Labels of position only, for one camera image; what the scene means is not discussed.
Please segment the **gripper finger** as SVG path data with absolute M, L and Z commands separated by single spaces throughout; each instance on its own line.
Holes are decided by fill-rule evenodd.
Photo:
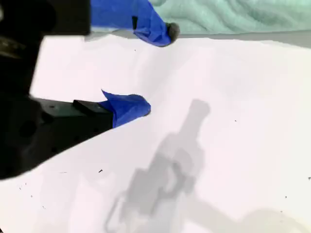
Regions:
M 166 23 L 148 0 L 48 0 L 53 27 L 50 35 L 89 35 L 106 29 L 132 32 L 157 47 L 172 44 L 180 34 Z
M 151 105 L 140 95 L 103 95 L 106 100 L 102 102 L 39 99 L 43 112 L 36 136 L 36 157 L 45 161 L 151 112 Z

